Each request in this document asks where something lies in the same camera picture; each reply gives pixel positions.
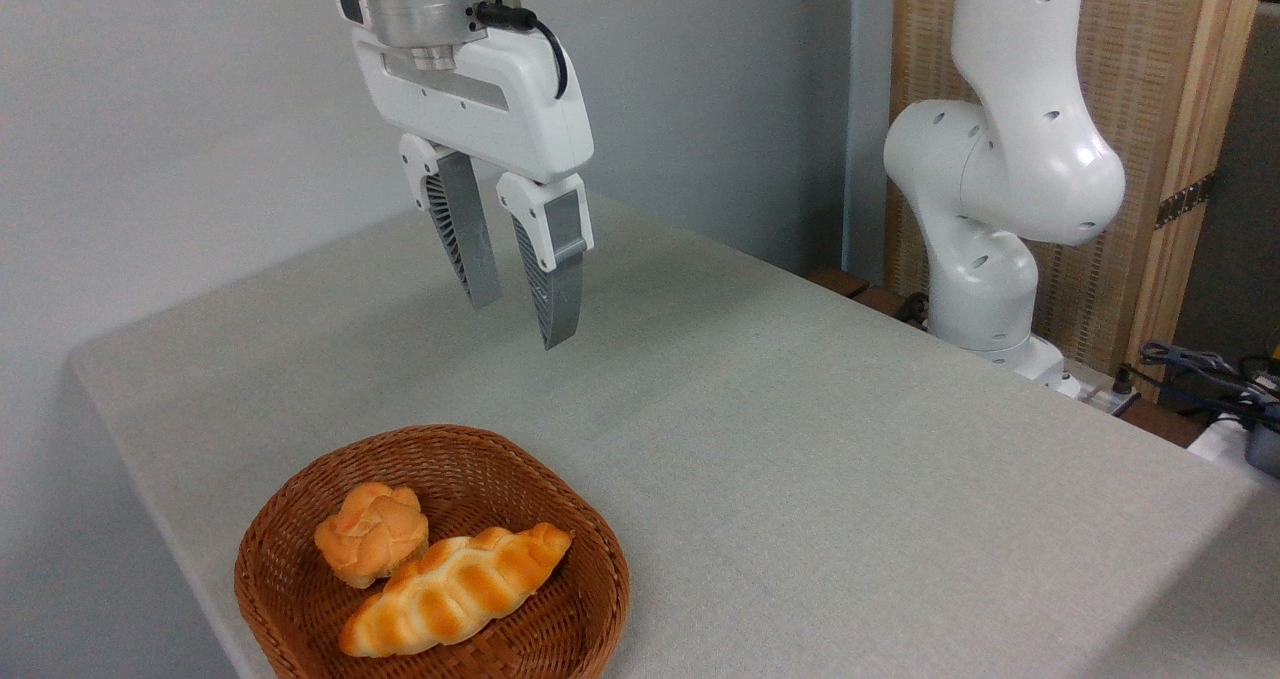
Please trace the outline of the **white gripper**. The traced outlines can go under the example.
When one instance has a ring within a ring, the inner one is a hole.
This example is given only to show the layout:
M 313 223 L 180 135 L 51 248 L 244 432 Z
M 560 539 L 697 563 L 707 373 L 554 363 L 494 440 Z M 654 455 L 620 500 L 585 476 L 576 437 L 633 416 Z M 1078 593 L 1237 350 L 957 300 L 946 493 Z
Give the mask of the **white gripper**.
M 335 3 L 376 109 L 408 133 L 399 154 L 413 201 L 468 301 L 481 309 L 502 296 L 472 156 L 508 170 L 498 199 L 512 215 L 544 348 L 575 336 L 594 237 L 573 173 L 594 141 L 567 54 L 521 0 Z

